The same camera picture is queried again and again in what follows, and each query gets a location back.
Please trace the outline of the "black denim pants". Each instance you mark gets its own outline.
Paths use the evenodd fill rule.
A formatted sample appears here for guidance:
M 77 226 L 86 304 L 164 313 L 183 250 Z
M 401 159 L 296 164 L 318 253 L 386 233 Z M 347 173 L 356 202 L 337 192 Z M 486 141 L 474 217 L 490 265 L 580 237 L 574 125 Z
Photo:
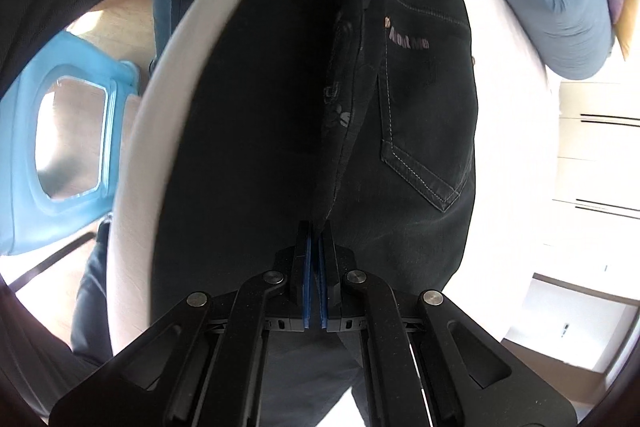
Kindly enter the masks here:
M 463 0 L 242 0 L 186 118 L 151 317 L 234 291 L 325 225 L 398 291 L 443 288 L 471 221 L 476 118 Z

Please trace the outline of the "white bed mattress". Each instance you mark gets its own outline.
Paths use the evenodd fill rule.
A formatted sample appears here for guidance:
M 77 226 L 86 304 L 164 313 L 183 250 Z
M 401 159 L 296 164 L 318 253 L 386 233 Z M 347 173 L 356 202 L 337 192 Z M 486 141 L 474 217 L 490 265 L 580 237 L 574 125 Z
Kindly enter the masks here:
M 560 86 L 504 0 L 464 0 L 480 96 L 476 196 L 460 268 L 445 295 L 503 338 L 544 248 L 558 147 Z M 196 75 L 240 0 L 195 0 L 138 110 L 116 191 L 107 265 L 111 342 L 124 349 L 151 322 L 152 246 Z

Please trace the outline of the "yellow pillow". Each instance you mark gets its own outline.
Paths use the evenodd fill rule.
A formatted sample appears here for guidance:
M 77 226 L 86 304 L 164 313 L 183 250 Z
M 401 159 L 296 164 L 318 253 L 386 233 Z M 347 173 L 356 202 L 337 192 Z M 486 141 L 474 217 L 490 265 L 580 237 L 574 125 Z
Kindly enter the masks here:
M 616 35 L 626 62 L 639 55 L 639 0 L 624 0 Z

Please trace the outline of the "white wardrobe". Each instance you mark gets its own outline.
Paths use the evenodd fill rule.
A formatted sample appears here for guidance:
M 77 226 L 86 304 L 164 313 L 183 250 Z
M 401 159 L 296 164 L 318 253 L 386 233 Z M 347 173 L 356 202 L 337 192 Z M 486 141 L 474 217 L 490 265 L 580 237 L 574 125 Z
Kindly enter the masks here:
M 514 343 L 608 373 L 637 334 L 639 83 L 567 81 L 548 231 Z

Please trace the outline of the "light blue plastic stool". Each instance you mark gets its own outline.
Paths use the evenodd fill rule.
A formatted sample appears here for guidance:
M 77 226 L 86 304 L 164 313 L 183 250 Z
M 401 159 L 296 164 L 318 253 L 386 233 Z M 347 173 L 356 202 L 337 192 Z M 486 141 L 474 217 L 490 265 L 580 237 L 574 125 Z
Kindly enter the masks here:
M 134 63 L 62 31 L 1 100 L 1 252 L 64 239 L 113 207 Z

